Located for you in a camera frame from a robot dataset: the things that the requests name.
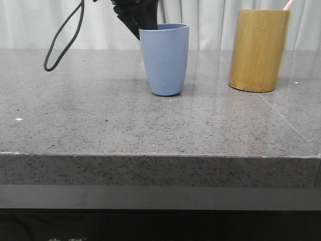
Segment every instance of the curtain fold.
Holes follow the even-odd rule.
[[[80,0],[0,0],[0,48],[49,48],[57,29]],[[190,25],[191,50],[231,50],[238,9],[282,9],[288,0],[159,0],[159,23]],[[82,29],[74,49],[139,49],[139,41],[119,21],[110,0],[85,2]],[[321,1],[296,0],[287,50],[320,50]],[[72,38],[79,13],[67,24],[55,48]]]

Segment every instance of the gray countertop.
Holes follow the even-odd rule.
[[[320,52],[285,52],[276,90],[250,93],[231,51],[191,51],[171,97],[140,51],[70,50],[50,73],[45,54],[0,50],[0,184],[320,186]]]

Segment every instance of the pen holder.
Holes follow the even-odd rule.
[[[229,86],[250,92],[275,90],[290,11],[238,11]]]

